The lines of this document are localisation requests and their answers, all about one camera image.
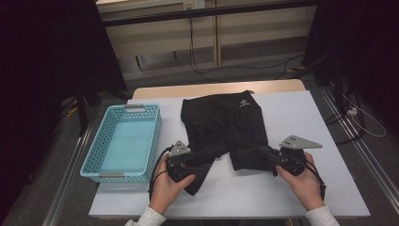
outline blue plastic basket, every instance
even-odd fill
[[[108,107],[80,174],[95,182],[148,182],[161,130],[159,105]]]

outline basket handle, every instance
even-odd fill
[[[126,112],[143,112],[146,111],[144,104],[134,104],[134,105],[125,105],[124,110]]]
[[[100,172],[99,177],[100,178],[123,178],[124,173],[123,172]]]

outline logo on shirt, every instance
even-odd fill
[[[247,100],[242,100],[242,101],[240,102],[240,107],[243,107],[243,106],[245,106],[245,105],[250,105],[250,103],[249,103]]]

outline person's left hand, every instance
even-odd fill
[[[182,179],[181,182],[175,183],[169,177],[168,172],[165,171],[167,170],[168,157],[168,153],[164,154],[156,168],[155,178],[159,173],[161,174],[159,174],[154,182],[152,199],[150,201],[150,208],[161,215],[165,214],[168,207],[176,200],[179,193],[196,178],[196,176],[192,174]]]

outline hand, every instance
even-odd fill
[[[168,207],[176,200],[179,193],[185,189],[188,185],[190,185],[196,176],[189,175],[181,182],[175,183],[168,175],[168,172],[163,172],[167,170],[167,160],[169,154],[164,154],[161,160],[159,161],[158,167],[156,168],[156,175],[159,176],[155,180],[155,184],[153,186],[152,191],[152,199],[150,201],[150,208],[155,210],[161,215],[164,215],[167,211]]]
[[[310,153],[305,152],[306,159],[313,163],[313,157]],[[300,200],[307,211],[324,206],[324,202],[320,195],[320,184],[316,176],[308,169],[301,174],[294,176],[280,166],[276,170],[282,179],[284,179],[293,190],[296,197]]]

